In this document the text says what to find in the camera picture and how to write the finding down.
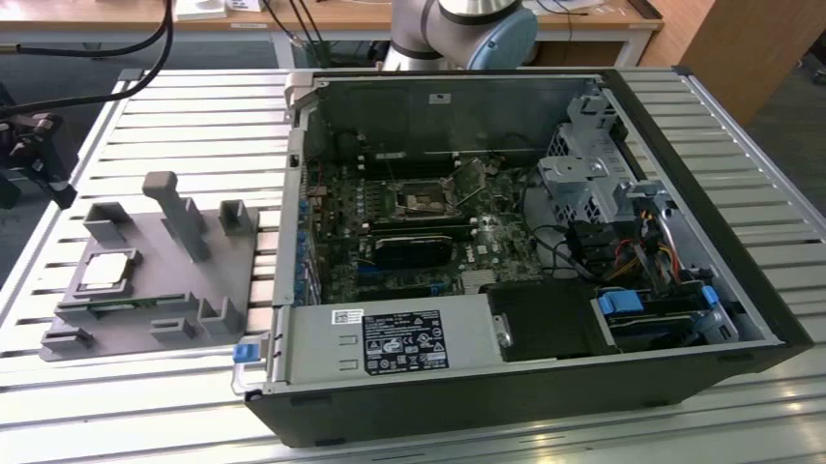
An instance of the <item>wire bundle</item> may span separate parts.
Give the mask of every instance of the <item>wire bundle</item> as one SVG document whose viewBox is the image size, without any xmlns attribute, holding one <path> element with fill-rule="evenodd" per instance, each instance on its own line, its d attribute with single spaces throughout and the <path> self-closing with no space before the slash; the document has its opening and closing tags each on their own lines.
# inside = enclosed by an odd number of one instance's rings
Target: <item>wire bundle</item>
<svg viewBox="0 0 826 464">
<path fill-rule="evenodd" d="M 269 15 L 272 16 L 272 20 L 274 21 L 274 24 L 278 26 L 278 28 L 281 29 L 281 31 L 284 32 L 284 34 L 286 34 L 286 37 L 290 40 L 290 43 L 300 47 L 301 49 L 306 50 L 306 53 L 309 53 L 309 55 L 312 56 L 312 58 L 314 58 L 314 60 L 317 61 L 317 63 L 320 64 L 321 68 L 328 68 L 332 64 L 332 60 L 330 60 L 330 54 L 329 54 L 329 50 L 326 48 L 326 45 L 324 43 L 324 38 L 321 37 L 321 31 L 318 31 L 318 26 L 314 23 L 314 19 L 312 17 L 312 13 L 309 12 L 309 10 L 306 9 L 306 5 L 304 4 L 304 0 L 297 0 L 297 3 L 300 4 L 300 8 L 302 9 L 304 13 L 306 14 L 306 19 L 309 22 L 309 25 L 312 26 L 312 30 L 314 32 L 316 38 L 317 38 L 317 43 L 314 42 L 314 40 L 312 39 L 312 36 L 309 35 L 309 30 L 306 29 L 306 24 L 304 22 L 304 18 L 300 15 L 300 12 L 297 11 L 297 6 L 294 5 L 294 0 L 288 0 L 289 1 L 289 6 L 293 9 L 293 13 L 294 13 L 294 18 L 297 19 L 297 23 L 300 24 L 300 29 L 304 32 L 304 37 L 305 37 L 305 41 L 302 41 L 290 30 L 286 29 L 286 26 L 284 26 L 284 22 L 281 22 L 281 20 L 278 19 L 277 15 L 274 15 L 274 10 L 272 10 L 272 6 L 269 5 L 269 0 L 264 0 L 262 4 L 266 8 L 266 11 L 269 12 Z"/>
<path fill-rule="evenodd" d="M 172 15 L 172 0 L 165 0 L 164 19 L 161 25 L 158 26 L 154 33 L 149 36 L 149 38 L 145 39 L 141 43 L 136 43 L 134 45 L 129 45 L 126 47 L 116 48 L 112 50 L 61 50 L 57 48 L 34 48 L 17 45 L 15 53 L 19 55 L 65 56 L 76 58 L 106 58 L 110 56 L 121 56 L 134 51 L 142 50 L 144 48 L 154 44 L 164 34 L 166 35 L 164 49 L 157 58 L 157 61 L 154 62 L 152 69 L 148 71 L 142 79 L 136 83 L 134 86 L 132 86 L 132 88 L 114 94 L 39 101 L 35 103 L 25 103 L 14 106 L 0 106 L 0 119 L 25 113 L 33 113 L 35 111 L 65 108 L 81 104 L 116 102 L 118 100 L 132 97 L 149 85 L 158 72 L 164 68 L 164 65 L 166 64 L 166 59 L 169 58 L 169 52 L 172 51 L 172 43 L 174 39 L 173 32 L 174 24 Z"/>
</svg>

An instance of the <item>white label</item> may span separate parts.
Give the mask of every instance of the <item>white label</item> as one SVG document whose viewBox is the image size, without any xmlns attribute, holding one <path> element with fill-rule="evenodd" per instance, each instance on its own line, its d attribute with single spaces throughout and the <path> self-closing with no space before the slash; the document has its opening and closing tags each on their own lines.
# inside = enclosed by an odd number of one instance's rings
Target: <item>white label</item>
<svg viewBox="0 0 826 464">
<path fill-rule="evenodd" d="M 362 309 L 333 309 L 333 325 L 361 324 Z"/>
<path fill-rule="evenodd" d="M 258 22 L 233 22 L 229 27 L 232 29 L 265 29 L 266 25 Z"/>
<path fill-rule="evenodd" d="M 226 0 L 226 8 L 236 12 L 260 12 L 262 4 L 260 0 Z"/>
<path fill-rule="evenodd" d="M 376 160 L 400 160 L 405 155 L 406 153 L 404 152 L 376 153 L 374 159 Z"/>
<path fill-rule="evenodd" d="M 450 94 L 429 94 L 429 104 L 450 104 Z"/>
</svg>

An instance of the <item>motherboard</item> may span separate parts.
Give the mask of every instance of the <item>motherboard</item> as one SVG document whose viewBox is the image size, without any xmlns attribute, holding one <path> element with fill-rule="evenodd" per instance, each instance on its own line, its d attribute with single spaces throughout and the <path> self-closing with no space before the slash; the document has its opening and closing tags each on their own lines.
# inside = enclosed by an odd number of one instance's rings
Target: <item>motherboard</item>
<svg viewBox="0 0 826 464">
<path fill-rule="evenodd" d="M 495 153 L 308 163 L 322 304 L 479 293 L 539 278 L 520 211 L 525 168 Z"/>
</svg>

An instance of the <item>blue latch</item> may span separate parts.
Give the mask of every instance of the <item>blue latch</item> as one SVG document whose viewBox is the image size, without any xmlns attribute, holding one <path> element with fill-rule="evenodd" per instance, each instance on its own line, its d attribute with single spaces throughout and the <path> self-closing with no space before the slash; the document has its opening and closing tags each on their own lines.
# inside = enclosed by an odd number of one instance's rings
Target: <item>blue latch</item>
<svg viewBox="0 0 826 464">
<path fill-rule="evenodd" d="M 260 348 L 256 343 L 238 343 L 232 349 L 232 361 L 236 364 L 254 363 L 260 360 Z"/>
<path fill-rule="evenodd" d="M 711 285 L 705 285 L 701 287 L 701 296 L 705 297 L 705 302 L 711 307 L 716 306 L 720 302 L 720 297 L 717 296 L 717 291 L 713 289 Z"/>
<path fill-rule="evenodd" d="M 643 301 L 633 290 L 605 292 L 599 298 L 597 304 L 603 314 L 639 312 L 644 310 Z"/>
</svg>

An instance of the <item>aluminum table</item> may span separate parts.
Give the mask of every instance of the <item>aluminum table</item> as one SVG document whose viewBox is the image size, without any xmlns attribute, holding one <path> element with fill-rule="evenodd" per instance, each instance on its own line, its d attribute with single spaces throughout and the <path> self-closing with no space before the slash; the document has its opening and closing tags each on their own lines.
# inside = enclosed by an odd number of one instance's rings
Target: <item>aluminum table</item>
<svg viewBox="0 0 826 464">
<path fill-rule="evenodd" d="M 691 76 L 621 70 L 816 345 L 681 404 L 322 449 L 288 449 L 233 395 L 230 347 L 45 363 L 81 255 L 89 205 L 140 195 L 173 170 L 198 208 L 261 210 L 248 332 L 269 327 L 289 126 L 285 71 L 166 71 L 98 116 L 74 172 L 74 206 L 50 206 L 0 292 L 0 462 L 812 462 L 826 458 L 826 222 Z M 114 91 L 129 85 L 118 81 Z M 649 177 L 641 150 L 631 150 Z M 549 391 L 548 394 L 564 394 Z"/>
</svg>

